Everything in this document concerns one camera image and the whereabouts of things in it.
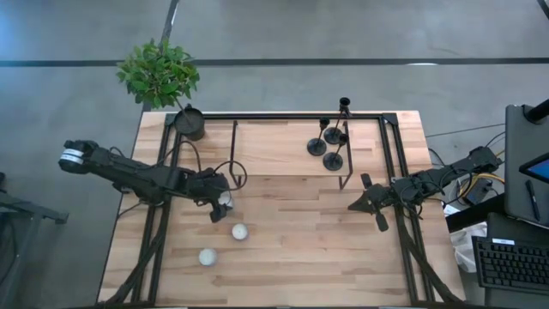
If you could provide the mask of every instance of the gray floor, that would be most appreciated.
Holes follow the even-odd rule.
[[[159,39],[169,0],[0,3],[0,60],[120,59]],[[211,58],[548,57],[549,21],[535,0],[181,0],[172,43]],[[192,103],[204,111],[420,110],[425,134],[504,121],[508,104],[546,99],[549,66],[199,68]],[[94,176],[63,173],[66,139],[130,154],[141,115],[115,68],[0,68],[0,171],[13,195],[70,212],[45,222],[17,307],[93,304],[120,196]],[[503,126],[429,137],[445,161]],[[503,143],[493,146],[503,149]],[[498,173],[503,175],[503,168]],[[464,276],[468,299],[483,296]]]

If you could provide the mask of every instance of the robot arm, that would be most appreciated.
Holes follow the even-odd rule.
[[[212,222],[226,216],[229,205],[220,204],[221,193],[229,184],[222,173],[209,167],[195,172],[182,167],[147,165],[134,161],[93,141],[67,141],[59,166],[68,173],[96,174],[112,181],[115,189],[130,188],[144,203],[162,204],[168,197],[192,199],[198,206],[211,203]]]
[[[390,186],[372,185],[370,176],[362,174],[362,182],[366,190],[362,196],[349,205],[349,210],[363,211],[376,215],[380,231],[386,231],[389,226],[380,209],[396,203],[421,204],[425,198],[442,191],[453,180],[469,173],[492,173],[498,169],[502,161],[487,147],[478,147],[465,159],[442,168],[432,168],[397,179]]]

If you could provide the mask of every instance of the keyboard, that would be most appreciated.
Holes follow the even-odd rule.
[[[549,245],[473,236],[479,285],[549,295]]]

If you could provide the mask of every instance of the wooden tabletop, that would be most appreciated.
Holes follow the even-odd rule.
[[[319,133],[318,120],[241,120],[236,129],[234,159],[250,176],[347,176],[346,147],[340,150],[343,167],[338,171],[326,169],[322,156],[307,151],[307,143]],[[326,154],[338,149],[338,145],[326,145]],[[235,175],[242,174],[235,169]]]
[[[419,113],[396,113],[410,173],[431,168]],[[163,112],[143,114],[135,160],[156,162],[164,117]],[[232,121],[208,121],[208,126],[226,128],[210,135],[207,127],[208,139],[197,143],[202,143],[202,165],[215,167],[226,160]],[[209,220],[209,206],[198,208],[192,201],[174,198],[156,305],[408,305],[394,210],[382,211],[389,223],[384,233],[377,230],[374,216],[347,210],[363,190],[361,173],[369,173],[374,183],[387,184],[378,123],[351,120],[349,130],[354,174],[343,191],[333,177],[250,177],[245,188],[233,194],[234,211],[215,224]],[[399,174],[390,126],[388,130]],[[179,164],[196,166],[187,145],[182,147]],[[125,196],[120,210],[135,203],[136,197]],[[112,296],[135,266],[146,213],[145,207],[137,208],[118,221],[99,300]],[[430,264],[451,291],[464,299],[440,204],[424,203],[422,217]],[[245,241],[231,236],[232,226],[241,222],[250,230]],[[207,247],[218,252],[213,267],[198,263],[198,252]],[[422,297],[416,263],[414,273]],[[143,284],[144,295],[149,275],[147,272]]]

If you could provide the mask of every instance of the black cable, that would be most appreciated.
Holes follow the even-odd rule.
[[[492,139],[490,140],[490,142],[488,142],[488,143],[486,144],[486,146],[485,146],[485,147],[488,147],[488,146],[490,146],[490,144],[491,144],[491,143],[492,143],[492,142],[493,142],[493,141],[494,141],[494,140],[495,140],[496,138],[498,138],[498,137],[502,136],[503,134],[505,134],[505,131],[503,131],[503,132],[501,132],[501,133],[497,134],[496,136],[494,136],[494,137],[493,137],[493,138],[492,138]]]
[[[196,148],[196,146],[192,142],[189,142],[187,140],[183,140],[183,141],[179,142],[179,144],[177,146],[173,147],[172,149],[170,149],[170,151],[168,151],[166,153],[164,158],[162,158],[160,161],[156,162],[156,164],[152,165],[151,167],[157,167],[158,165],[163,163],[168,158],[168,156],[172,154],[173,150],[175,150],[176,148],[181,147],[181,145],[183,145],[184,143],[188,143],[192,147],[192,149],[195,151],[196,164],[198,165],[198,172],[201,172],[202,171],[202,164],[201,164],[201,161],[200,161],[200,155],[198,154],[198,149]]]
[[[13,248],[14,249],[14,257],[11,260],[11,263],[9,264],[8,269],[6,270],[6,273],[2,276],[2,279],[0,279],[0,287],[3,285],[3,282],[8,277],[9,272],[11,271],[11,269],[14,267],[15,259],[17,258],[17,237],[15,236],[14,222],[12,222],[10,218],[7,219],[7,220],[8,220],[9,227],[11,228],[11,238],[12,238],[12,244],[13,244],[13,247],[14,247]]]
[[[120,219],[120,217],[121,217],[123,214],[127,213],[128,211],[134,209],[135,207],[137,207],[137,206],[139,206],[139,205],[141,205],[141,204],[143,204],[143,202],[139,201],[139,203],[137,203],[137,204],[131,206],[131,207],[128,208],[128,209],[125,209],[123,212],[121,212],[120,214],[118,214],[117,220]]]
[[[496,196],[498,196],[498,195],[499,195],[499,192],[498,192],[498,190],[496,190],[496,189],[494,189],[494,188],[490,188],[490,190],[489,190],[489,191],[494,191],[494,192],[496,192]]]
[[[200,161],[200,155],[198,154],[198,149],[196,148],[196,146],[192,142],[189,142],[189,141],[186,141],[186,140],[179,142],[179,144],[177,146],[170,149],[170,151],[168,151],[166,153],[166,155],[164,155],[164,158],[160,159],[158,162],[154,163],[153,165],[148,166],[148,167],[138,167],[137,169],[138,170],[148,170],[148,169],[155,168],[155,167],[159,166],[160,164],[162,164],[168,158],[168,156],[170,156],[172,154],[173,150],[175,150],[176,148],[181,147],[181,145],[183,145],[184,143],[188,143],[193,148],[193,150],[195,151],[196,164],[198,165],[198,172],[201,172],[202,171],[202,164],[201,164],[201,161]],[[113,150],[116,150],[120,154],[120,156],[122,156],[123,158],[126,157],[124,155],[124,153],[122,152],[122,150],[120,150],[118,147],[114,147],[114,146],[109,148],[109,154],[111,154]]]
[[[465,193],[471,188],[472,184],[473,184],[473,173],[469,172],[469,181],[468,181],[468,185],[467,185],[467,188],[465,189],[465,191],[459,197],[456,197],[453,200],[451,200],[449,202],[446,202],[446,203],[451,204],[455,201],[459,201],[460,198],[465,196]]]
[[[437,159],[440,161],[440,163],[442,163],[444,167],[446,166],[446,163],[444,163],[443,159],[440,157],[440,155],[438,155],[438,153],[433,148],[429,148],[429,151],[431,151],[437,157]]]
[[[432,184],[432,185],[435,185],[435,186],[440,190],[440,192],[441,192],[443,195],[445,195],[444,189],[443,189],[440,185],[437,185],[437,184],[436,184],[435,182],[433,182],[433,181],[430,181],[430,180],[421,180],[419,183],[420,183],[420,184]],[[410,184],[410,185],[405,186],[404,189],[401,190],[401,193],[399,193],[398,197],[399,197],[399,200],[401,201],[402,207],[404,207],[405,209],[408,209],[408,212],[409,212],[410,214],[414,214],[414,215],[416,215],[419,219],[423,220],[423,218],[420,216],[420,215],[421,215],[421,212],[423,211],[423,206],[420,205],[420,206],[419,206],[419,212],[416,212],[416,211],[414,211],[411,207],[409,207],[409,206],[407,205],[407,203],[404,202],[404,199],[402,198],[402,194],[403,194],[406,190],[408,190],[408,189],[410,189],[410,188],[412,188],[413,186],[416,186],[416,185],[417,185],[417,183],[413,183],[413,184]]]
[[[242,187],[244,187],[244,185],[246,185],[246,183],[248,182],[248,172],[246,172],[246,169],[244,168],[244,166],[242,165],[242,163],[238,162],[238,161],[235,161],[235,160],[229,160],[229,161],[225,161],[221,164],[219,164],[215,169],[214,169],[214,173],[217,173],[217,171],[223,167],[225,164],[229,164],[229,163],[234,163],[238,166],[240,166],[242,168],[242,171],[244,172],[244,182],[240,185],[238,185],[236,188],[220,188],[220,187],[216,187],[214,185],[210,185],[212,188],[214,189],[217,189],[217,190],[223,190],[223,191],[236,191],[236,190],[240,190],[242,189]]]

